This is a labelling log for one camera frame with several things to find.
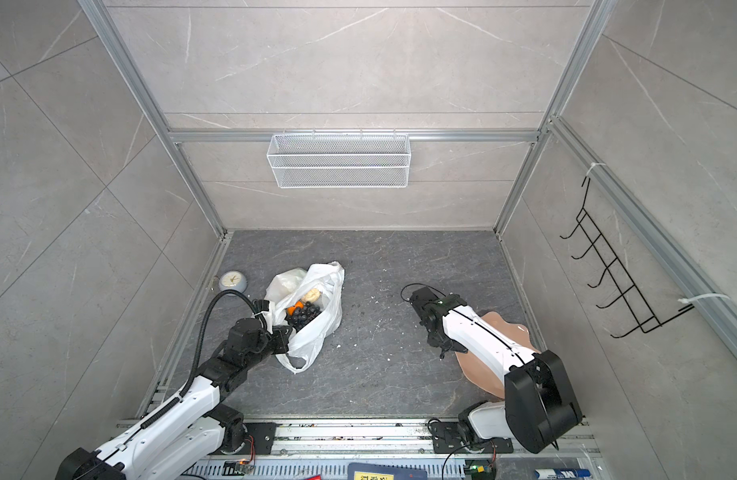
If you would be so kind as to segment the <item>white plastic bag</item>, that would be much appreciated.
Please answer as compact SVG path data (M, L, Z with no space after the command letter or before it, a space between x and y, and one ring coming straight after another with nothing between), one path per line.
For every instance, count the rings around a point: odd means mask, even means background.
M293 374L312 367L326 337L340 327L344 278L338 262L312 264L276 275L266 288L266 320L272 327L290 330L288 345L276 359Z

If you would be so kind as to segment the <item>dark fake grape bunch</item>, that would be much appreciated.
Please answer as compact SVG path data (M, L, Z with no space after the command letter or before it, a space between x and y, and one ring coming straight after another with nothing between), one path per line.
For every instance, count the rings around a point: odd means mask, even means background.
M312 321L314 321L314 319L316 319L316 317L320 316L320 313L322 313L320 306L314 303L304 304L306 304L306 311L302 313L298 313L294 316L288 316L288 312L286 312L286 323L291 328L294 328L294 330L296 331L300 331L302 330L302 328L308 326L308 324L312 323Z

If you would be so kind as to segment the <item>beige fake fruit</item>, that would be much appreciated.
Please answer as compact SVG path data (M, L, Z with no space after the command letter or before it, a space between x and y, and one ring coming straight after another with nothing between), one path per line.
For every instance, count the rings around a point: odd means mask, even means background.
M302 296L302 302L304 303L314 303L320 299L320 296L322 296L322 292L318 290L318 288L312 288L312 290L308 291L308 293L304 294Z

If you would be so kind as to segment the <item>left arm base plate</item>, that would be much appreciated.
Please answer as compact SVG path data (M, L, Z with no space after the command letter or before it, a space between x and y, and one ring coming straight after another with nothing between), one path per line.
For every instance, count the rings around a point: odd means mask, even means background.
M274 422L236 423L226 428L220 452L224 455L270 455L278 424Z

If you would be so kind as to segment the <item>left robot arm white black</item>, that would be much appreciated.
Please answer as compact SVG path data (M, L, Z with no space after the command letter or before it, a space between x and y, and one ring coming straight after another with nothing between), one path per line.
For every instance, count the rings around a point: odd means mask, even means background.
M224 400L270 355L288 351L294 328L236 321L228 338L194 378L164 405L94 451L78 448L60 464L58 479L176 479L204 456L252 446L244 414Z

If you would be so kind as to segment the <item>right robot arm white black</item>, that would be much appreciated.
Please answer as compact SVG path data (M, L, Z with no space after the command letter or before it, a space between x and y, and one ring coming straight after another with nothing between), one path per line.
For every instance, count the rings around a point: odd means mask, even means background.
M536 350L527 329L495 312L479 315L458 294L420 285L406 302L427 332L427 343L456 355L465 377L496 400L474 404L457 418L462 446L514 440L538 454L583 419L562 360Z

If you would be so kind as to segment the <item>small white round clock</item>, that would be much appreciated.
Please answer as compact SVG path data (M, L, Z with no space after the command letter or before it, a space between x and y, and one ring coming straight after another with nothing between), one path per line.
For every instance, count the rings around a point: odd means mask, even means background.
M248 280L242 272L236 270L224 272L218 279L218 288L220 291L234 290L244 293L248 288Z

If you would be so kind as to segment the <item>pink scalloped plate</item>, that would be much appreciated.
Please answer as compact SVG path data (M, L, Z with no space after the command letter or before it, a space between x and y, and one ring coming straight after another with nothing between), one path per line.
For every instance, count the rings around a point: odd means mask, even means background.
M456 353L456 359L467 380L502 400L509 368L530 362L538 350L525 326L509 323L494 311L480 318L483 327L474 327L472 333L465 334L466 341L477 340L478 344L467 346L466 353Z

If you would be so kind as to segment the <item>blue yellow box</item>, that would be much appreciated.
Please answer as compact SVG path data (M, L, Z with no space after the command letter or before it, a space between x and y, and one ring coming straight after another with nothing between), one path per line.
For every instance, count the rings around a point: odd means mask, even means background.
M428 480L428 475L423 469L350 463L348 480Z

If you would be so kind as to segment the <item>green circuit board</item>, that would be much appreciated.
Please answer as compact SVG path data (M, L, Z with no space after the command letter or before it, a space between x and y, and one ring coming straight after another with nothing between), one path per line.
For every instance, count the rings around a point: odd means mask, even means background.
M489 461L467 460L464 465L465 480L494 480L496 467Z

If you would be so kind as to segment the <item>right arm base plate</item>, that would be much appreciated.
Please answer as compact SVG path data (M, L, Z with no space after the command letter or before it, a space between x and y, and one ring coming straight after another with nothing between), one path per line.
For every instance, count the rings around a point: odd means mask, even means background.
M509 438L482 440L469 434L462 434L457 422L444 422L432 418L426 422L426 429L432 440L436 454L512 454L514 447Z

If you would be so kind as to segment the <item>orange fake fruit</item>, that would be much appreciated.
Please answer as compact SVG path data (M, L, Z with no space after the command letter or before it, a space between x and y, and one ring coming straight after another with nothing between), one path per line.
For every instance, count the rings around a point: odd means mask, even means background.
M296 305L288 307L288 309L286 309L286 312L288 312L288 316L294 316L304 311L306 311L306 304L303 304L302 302L298 302L296 303Z

